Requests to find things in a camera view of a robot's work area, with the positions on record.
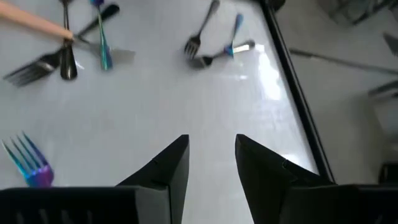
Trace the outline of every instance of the black frame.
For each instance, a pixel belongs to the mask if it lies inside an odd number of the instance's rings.
[[[327,178],[331,182],[335,182],[335,178],[331,172],[329,162],[323,150],[318,131],[311,116],[310,108],[308,107],[307,101],[304,97],[299,80],[290,60],[287,47],[282,38],[282,34],[280,33],[279,26],[275,18],[275,8],[279,9],[281,6],[275,5],[275,1],[271,0],[256,1],[260,4],[264,14],[272,41],[274,42],[275,51],[280,60],[280,64],[282,65],[289,89],[292,93],[292,98],[296,105],[298,116],[302,122],[305,135],[308,139],[308,144],[317,165],[319,175],[323,178]]]

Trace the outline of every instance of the spoon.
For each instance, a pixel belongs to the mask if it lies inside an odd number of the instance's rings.
[[[60,0],[63,4],[63,26],[69,29],[69,15],[68,15],[68,5],[73,0]],[[61,77],[64,80],[74,80],[77,77],[77,69],[75,56],[73,55],[72,45],[70,45],[70,40],[63,40],[63,50],[61,52]]]
[[[256,43],[254,42],[254,40],[247,40],[247,41],[243,42],[242,44],[235,46],[232,49],[232,53],[236,54],[239,52],[251,50],[254,48],[255,45],[256,45]],[[194,58],[190,61],[190,65],[193,67],[196,67],[196,68],[206,68],[206,67],[209,67],[213,63],[214,59],[219,58],[221,56],[225,56],[225,55],[230,55],[229,50],[224,49],[223,51],[221,51],[213,56],[201,56],[201,57]]]

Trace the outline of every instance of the white surface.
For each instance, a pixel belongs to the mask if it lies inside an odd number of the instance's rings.
[[[288,47],[398,69],[383,32],[398,36],[397,21],[385,10],[355,27],[331,21],[322,0],[286,1],[277,20]],[[368,91],[396,76],[292,56],[293,65],[338,184],[377,183],[389,143]]]
[[[56,0],[10,2],[62,22]],[[229,42],[237,12],[244,22],[236,43],[254,39],[256,50],[194,71],[183,60],[182,48],[200,27],[210,1],[117,3],[121,12],[106,23],[106,36],[109,45],[137,52],[133,64],[104,73],[90,53],[75,48],[82,67],[75,82],[64,82],[56,71],[25,88],[0,83],[0,137],[24,130],[54,168],[54,185],[116,185],[181,134],[189,134],[183,222],[250,223],[234,158],[236,134],[316,172],[256,4],[222,1],[202,33],[199,54],[213,54]],[[88,0],[75,1],[70,27],[79,30],[93,16]],[[0,30],[4,74],[59,46],[55,39],[8,22],[1,21]],[[89,39],[98,40],[98,33]],[[1,187],[24,185],[5,152],[0,152],[0,178]]]

